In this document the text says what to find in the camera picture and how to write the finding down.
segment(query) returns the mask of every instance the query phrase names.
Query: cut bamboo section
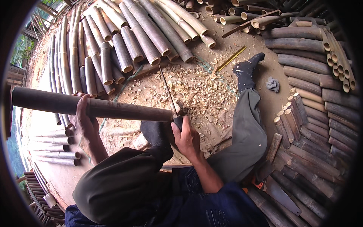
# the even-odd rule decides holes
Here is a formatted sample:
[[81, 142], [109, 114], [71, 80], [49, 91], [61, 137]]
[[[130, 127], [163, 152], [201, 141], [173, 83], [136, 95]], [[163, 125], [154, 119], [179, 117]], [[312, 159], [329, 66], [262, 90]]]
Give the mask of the cut bamboo section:
[[137, 22], [137, 20], [134, 18], [134, 16], [124, 3], [120, 3], [120, 8], [124, 16], [126, 17], [130, 28], [135, 34], [147, 60], [149, 61], [149, 64], [158, 64], [160, 62], [159, 52], [155, 49], [154, 45], [152, 44], [145, 31], [142, 29], [140, 24]]

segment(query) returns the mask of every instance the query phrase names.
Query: gray pants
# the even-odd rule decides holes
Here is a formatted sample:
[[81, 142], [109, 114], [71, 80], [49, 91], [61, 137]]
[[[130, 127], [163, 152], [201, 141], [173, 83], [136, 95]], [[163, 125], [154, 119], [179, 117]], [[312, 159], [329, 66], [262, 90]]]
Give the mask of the gray pants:
[[[242, 180], [266, 150], [259, 101], [256, 90], [241, 92], [233, 116], [232, 145], [207, 159], [224, 182]], [[126, 147], [106, 158], [87, 171], [74, 189], [78, 209], [93, 222], [117, 224], [133, 208], [170, 195], [172, 173], [159, 171], [162, 153], [159, 146], [146, 151]]]

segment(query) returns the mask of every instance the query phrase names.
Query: foot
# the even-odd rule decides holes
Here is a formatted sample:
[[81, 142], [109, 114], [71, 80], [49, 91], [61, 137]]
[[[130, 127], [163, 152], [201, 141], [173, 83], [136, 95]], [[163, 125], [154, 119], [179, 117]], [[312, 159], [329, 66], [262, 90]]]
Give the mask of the foot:
[[238, 77], [238, 90], [239, 92], [247, 89], [247, 88], [255, 88], [255, 84], [252, 80], [253, 71], [256, 68], [257, 64], [265, 58], [264, 53], [258, 53], [254, 55], [248, 61], [238, 62], [234, 68], [233, 72]]

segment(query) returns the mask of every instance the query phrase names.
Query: man's right hand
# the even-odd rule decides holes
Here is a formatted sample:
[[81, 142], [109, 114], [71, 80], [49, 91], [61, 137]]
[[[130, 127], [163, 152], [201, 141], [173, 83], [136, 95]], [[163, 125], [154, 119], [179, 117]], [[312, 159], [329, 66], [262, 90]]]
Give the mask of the man's right hand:
[[178, 146], [180, 153], [191, 163], [204, 158], [203, 153], [200, 151], [199, 133], [190, 126], [190, 120], [187, 115], [183, 116], [181, 132], [174, 122], [171, 123], [171, 127], [175, 137], [175, 144]]

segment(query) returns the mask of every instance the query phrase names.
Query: gray cloth rag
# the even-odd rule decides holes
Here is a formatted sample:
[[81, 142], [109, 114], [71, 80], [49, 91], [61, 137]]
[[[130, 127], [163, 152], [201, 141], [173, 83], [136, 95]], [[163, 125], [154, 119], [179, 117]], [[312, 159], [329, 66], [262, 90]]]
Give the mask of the gray cloth rag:
[[278, 80], [273, 79], [272, 77], [267, 78], [267, 80], [268, 81], [266, 82], [266, 88], [277, 93], [280, 89], [280, 84], [278, 83]]

